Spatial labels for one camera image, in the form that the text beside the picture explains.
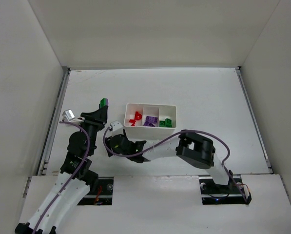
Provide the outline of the red arch lego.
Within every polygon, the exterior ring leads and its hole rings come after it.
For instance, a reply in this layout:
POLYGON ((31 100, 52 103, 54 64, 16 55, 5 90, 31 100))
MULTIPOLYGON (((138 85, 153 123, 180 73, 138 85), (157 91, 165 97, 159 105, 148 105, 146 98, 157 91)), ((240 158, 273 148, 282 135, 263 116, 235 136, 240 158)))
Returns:
POLYGON ((142 113, 136 111, 136 112, 135 112, 134 120, 135 120, 135 121, 140 121, 140 120, 142 120, 142 118, 143 118, 142 113))

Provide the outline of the purple studded lego brick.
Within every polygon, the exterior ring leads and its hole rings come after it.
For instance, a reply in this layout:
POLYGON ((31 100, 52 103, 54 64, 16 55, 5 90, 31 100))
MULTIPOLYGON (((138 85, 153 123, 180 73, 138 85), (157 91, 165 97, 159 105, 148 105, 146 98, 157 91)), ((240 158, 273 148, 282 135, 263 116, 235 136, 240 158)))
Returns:
POLYGON ((151 122, 151 123, 157 123, 158 122, 158 117, 146 116, 145 121, 148 121, 148 122, 151 122))

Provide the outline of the green lego plate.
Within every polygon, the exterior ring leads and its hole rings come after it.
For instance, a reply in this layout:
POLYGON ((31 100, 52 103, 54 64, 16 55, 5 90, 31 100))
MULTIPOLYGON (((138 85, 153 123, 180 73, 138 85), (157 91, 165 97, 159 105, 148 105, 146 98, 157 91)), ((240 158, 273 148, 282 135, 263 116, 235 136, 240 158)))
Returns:
POLYGON ((165 121, 164 120, 160 120, 158 126, 159 127, 165 127, 165 121))

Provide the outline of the purple round flower lego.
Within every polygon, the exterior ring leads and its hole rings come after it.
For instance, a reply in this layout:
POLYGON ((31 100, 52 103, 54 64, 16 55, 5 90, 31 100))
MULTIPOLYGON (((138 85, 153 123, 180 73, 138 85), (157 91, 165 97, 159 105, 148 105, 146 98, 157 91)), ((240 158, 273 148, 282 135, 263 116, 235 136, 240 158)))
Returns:
POLYGON ((146 121, 146 122, 143 124, 143 126, 146 126, 146 127, 155 127, 155 125, 154 125, 153 123, 148 122, 148 121, 146 121))

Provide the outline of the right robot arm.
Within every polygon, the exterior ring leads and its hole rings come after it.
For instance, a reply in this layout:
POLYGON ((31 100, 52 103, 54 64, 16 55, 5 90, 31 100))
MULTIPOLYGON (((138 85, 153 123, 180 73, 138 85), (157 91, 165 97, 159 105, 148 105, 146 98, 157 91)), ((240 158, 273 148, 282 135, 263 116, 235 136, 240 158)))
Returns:
POLYGON ((217 136, 198 130, 182 130, 161 141, 131 141, 125 133, 106 137, 103 144, 108 156, 127 158, 136 163, 145 163, 159 158, 178 157, 191 166, 205 170, 214 183, 227 186, 230 174, 224 162, 230 156, 228 145, 217 136), (216 155, 212 139, 216 139, 227 150, 227 155, 220 160, 216 155))

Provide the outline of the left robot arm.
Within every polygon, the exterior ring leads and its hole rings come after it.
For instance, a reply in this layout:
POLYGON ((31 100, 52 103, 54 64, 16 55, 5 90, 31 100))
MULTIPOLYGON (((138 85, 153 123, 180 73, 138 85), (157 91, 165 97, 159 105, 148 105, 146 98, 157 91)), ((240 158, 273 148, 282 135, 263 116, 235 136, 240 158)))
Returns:
POLYGON ((99 109, 81 113, 81 123, 65 122, 78 128, 69 137, 67 155, 51 191, 25 223, 15 228, 17 234, 57 234, 72 209, 98 185, 98 174, 91 171, 91 160, 95 152, 97 134, 108 118, 108 99, 104 98, 99 109))

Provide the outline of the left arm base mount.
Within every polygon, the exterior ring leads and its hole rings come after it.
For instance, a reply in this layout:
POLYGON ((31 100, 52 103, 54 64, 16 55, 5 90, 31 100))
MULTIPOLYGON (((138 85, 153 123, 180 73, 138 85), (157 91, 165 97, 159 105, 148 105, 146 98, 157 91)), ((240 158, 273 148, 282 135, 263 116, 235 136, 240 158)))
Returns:
POLYGON ((97 187, 90 191, 78 206, 110 206, 113 203, 114 178, 100 177, 97 187))

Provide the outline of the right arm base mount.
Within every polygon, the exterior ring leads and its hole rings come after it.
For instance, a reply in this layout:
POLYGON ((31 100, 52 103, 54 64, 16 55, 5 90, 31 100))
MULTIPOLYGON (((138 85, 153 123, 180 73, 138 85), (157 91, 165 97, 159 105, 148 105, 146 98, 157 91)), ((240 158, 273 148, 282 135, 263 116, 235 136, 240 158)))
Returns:
POLYGON ((241 175, 233 176, 228 185, 215 184, 210 176, 199 178, 201 201, 203 205, 249 205, 252 201, 251 192, 243 183, 241 175))

